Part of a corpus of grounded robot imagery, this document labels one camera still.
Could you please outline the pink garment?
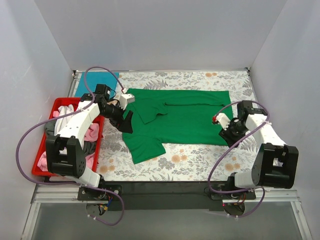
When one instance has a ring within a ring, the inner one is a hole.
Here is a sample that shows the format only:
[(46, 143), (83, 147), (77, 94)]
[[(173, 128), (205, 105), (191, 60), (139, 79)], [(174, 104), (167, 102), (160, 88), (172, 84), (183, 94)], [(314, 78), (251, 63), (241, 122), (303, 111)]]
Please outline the pink garment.
[[(90, 169), (92, 169), (94, 164), (94, 156), (95, 156), (95, 151), (97, 146), (98, 133), (99, 133), (99, 124), (92, 123), (84, 136), (83, 151), (86, 159), (86, 166)], [(37, 167), (40, 168), (40, 170), (43, 172), (48, 171), (47, 155), (45, 151), (39, 157)]]

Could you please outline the grey garment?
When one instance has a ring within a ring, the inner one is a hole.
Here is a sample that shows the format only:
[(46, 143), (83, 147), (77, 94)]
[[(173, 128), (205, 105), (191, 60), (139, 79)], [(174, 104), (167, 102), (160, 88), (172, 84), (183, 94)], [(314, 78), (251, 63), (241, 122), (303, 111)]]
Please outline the grey garment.
[(44, 125), (44, 133), (48, 136), (56, 136), (58, 133), (57, 120), (49, 121)]

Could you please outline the aluminium rail frame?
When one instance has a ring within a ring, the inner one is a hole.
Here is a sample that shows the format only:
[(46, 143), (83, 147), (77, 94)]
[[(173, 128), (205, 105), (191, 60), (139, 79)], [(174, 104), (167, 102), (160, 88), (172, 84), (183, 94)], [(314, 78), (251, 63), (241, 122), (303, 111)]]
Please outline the aluminium rail frame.
[(76, 186), (38, 186), (22, 234), (24, 240), (311, 240), (295, 190), (256, 191), (244, 217), (208, 209), (108, 211), (77, 200)]

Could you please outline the green t shirt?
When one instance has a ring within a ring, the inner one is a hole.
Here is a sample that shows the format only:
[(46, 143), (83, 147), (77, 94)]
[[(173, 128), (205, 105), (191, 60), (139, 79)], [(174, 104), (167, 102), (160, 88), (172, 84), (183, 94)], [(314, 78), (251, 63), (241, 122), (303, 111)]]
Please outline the green t shirt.
[(134, 164), (165, 154), (167, 143), (227, 145), (212, 118), (219, 110), (233, 117), (228, 91), (130, 88), (128, 93), (135, 97), (126, 108), (133, 112), (133, 133), (122, 139)]

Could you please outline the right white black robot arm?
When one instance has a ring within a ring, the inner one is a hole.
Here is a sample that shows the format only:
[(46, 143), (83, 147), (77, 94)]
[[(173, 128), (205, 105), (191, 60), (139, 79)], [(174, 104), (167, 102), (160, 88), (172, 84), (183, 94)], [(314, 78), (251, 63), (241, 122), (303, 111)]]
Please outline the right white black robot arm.
[(238, 147), (247, 136), (253, 136), (259, 147), (252, 168), (233, 172), (219, 190), (219, 194), (227, 194), (232, 199), (258, 187), (291, 189), (295, 182), (298, 149), (277, 135), (267, 110), (254, 104), (250, 100), (238, 101), (237, 117), (229, 119), (220, 110), (212, 118), (213, 124), (221, 125), (219, 136), (230, 149)]

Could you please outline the white garment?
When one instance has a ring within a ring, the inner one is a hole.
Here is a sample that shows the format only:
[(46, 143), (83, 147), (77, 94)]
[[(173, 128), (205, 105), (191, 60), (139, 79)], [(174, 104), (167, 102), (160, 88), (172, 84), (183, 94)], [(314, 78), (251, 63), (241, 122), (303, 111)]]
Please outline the white garment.
[[(61, 105), (58, 107), (58, 110), (53, 112), (53, 117), (58, 118), (64, 115), (68, 115), (75, 112), (75, 108), (72, 104), (69, 105)], [(68, 115), (65, 117), (61, 117), (56, 120), (56, 123), (54, 125), (54, 135), (60, 134), (62, 132), (63, 136), (71, 135), (71, 132), (73, 131), (73, 121), (74, 116), (77, 114)]]

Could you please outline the folded teal t shirt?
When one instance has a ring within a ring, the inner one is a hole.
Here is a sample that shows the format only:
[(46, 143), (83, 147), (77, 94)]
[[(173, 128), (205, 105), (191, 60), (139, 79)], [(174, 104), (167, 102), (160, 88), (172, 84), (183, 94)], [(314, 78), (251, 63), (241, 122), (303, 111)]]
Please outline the folded teal t shirt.
[[(89, 71), (86, 76), (86, 82), (92, 92), (95, 91), (97, 84), (104, 84), (111, 88), (110, 97), (116, 96), (116, 88), (118, 81), (109, 72), (106, 71)], [(84, 73), (80, 75), (79, 81), (76, 85), (74, 97), (80, 98), (83, 94), (89, 93), (84, 83)]]

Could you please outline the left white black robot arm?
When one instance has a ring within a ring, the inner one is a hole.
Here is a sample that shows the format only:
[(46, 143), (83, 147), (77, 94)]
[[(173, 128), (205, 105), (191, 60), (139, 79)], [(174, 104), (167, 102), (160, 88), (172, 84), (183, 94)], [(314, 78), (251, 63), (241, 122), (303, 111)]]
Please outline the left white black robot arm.
[(47, 171), (89, 187), (88, 190), (83, 189), (82, 193), (88, 194), (91, 200), (111, 200), (122, 191), (121, 186), (108, 185), (95, 172), (95, 159), (85, 152), (86, 136), (94, 126), (94, 120), (104, 117), (120, 132), (133, 133), (133, 112), (126, 111), (126, 107), (135, 101), (135, 97), (124, 91), (113, 104), (110, 92), (107, 85), (97, 84), (95, 91), (85, 93), (76, 111), (68, 114), (55, 134), (45, 140)]

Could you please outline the floral tablecloth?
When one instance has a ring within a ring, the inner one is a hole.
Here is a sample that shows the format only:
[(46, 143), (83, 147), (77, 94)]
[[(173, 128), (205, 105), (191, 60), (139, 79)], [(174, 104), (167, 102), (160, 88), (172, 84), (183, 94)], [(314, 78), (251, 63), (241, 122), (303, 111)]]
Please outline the floral tablecloth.
[[(232, 102), (254, 100), (248, 71), (121, 72), (121, 88), (152, 90), (229, 91)], [(164, 144), (165, 153), (134, 164), (122, 134), (106, 121), (97, 172), (107, 181), (225, 181), (233, 172), (252, 168), (259, 147), (252, 136), (238, 147), (204, 144)]]

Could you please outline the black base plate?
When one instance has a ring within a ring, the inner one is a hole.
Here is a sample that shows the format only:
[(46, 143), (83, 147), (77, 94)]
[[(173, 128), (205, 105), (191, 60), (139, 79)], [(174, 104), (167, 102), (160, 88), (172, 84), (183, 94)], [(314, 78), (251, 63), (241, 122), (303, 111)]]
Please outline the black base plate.
[(100, 187), (118, 194), (126, 210), (223, 211), (223, 200), (235, 200), (212, 192), (206, 181), (106, 181)]

